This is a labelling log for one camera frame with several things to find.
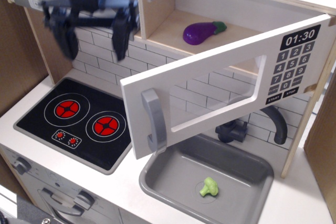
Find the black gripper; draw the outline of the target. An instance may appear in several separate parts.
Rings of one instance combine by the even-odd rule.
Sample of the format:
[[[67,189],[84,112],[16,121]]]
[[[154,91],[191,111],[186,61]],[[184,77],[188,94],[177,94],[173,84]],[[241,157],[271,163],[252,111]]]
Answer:
[[[42,0],[44,23],[49,27],[64,56],[75,60],[79,47],[75,27],[112,27],[112,45],[117,60],[125,58],[129,36],[139,27],[138,0]],[[80,17],[81,12],[115,9],[112,17]]]

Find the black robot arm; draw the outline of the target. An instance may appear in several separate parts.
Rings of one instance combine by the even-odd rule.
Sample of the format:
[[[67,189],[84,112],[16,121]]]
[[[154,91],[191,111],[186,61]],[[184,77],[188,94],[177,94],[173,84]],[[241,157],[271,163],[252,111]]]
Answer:
[[[45,26],[71,60],[79,51],[76,27],[111,28],[118,61],[125,58],[131,34],[140,27],[138,0],[48,0],[41,6]]]

